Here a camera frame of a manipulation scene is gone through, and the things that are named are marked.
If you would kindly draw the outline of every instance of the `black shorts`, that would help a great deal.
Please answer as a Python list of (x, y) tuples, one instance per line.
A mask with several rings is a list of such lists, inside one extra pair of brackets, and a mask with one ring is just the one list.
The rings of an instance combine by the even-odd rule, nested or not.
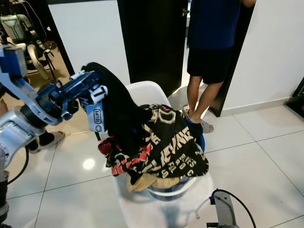
[(206, 84), (223, 82), (228, 74), (232, 48), (199, 50), (189, 48), (187, 72), (201, 76)]

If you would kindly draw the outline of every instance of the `person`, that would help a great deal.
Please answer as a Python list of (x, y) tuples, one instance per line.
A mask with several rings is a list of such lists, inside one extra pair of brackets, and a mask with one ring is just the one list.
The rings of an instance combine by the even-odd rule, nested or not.
[[(213, 126), (201, 115), (215, 99), (228, 73), (241, 4), (251, 7), (256, 0), (192, 0), (188, 31), (189, 57), (187, 72), (188, 105), (183, 114), (194, 124), (201, 124), (204, 133)], [(201, 81), (208, 84), (195, 109)]]

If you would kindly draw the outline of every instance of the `white wall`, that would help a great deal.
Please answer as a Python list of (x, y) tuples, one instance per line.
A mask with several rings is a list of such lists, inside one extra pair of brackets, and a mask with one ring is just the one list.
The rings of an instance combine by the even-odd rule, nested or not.
[(304, 0), (257, 0), (223, 111), (284, 100), (304, 77)]
[(130, 77), (117, 1), (90, 1), (49, 5), (75, 72), (97, 62), (122, 83)]

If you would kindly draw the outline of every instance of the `black door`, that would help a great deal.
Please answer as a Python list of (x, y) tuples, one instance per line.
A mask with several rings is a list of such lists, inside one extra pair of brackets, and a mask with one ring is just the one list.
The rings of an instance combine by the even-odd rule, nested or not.
[(131, 83), (181, 85), (188, 0), (118, 0)]

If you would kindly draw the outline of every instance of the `beige cloth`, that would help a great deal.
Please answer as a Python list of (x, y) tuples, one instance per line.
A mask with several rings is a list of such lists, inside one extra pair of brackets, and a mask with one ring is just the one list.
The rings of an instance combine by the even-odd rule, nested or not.
[(149, 186), (159, 188), (159, 189), (167, 189), (170, 188), (180, 182), (178, 177), (176, 178), (157, 178), (153, 175), (144, 173), (137, 182), (132, 185), (131, 184), (131, 177), (128, 173), (127, 175), (127, 189), (129, 192), (131, 191), (143, 191)]

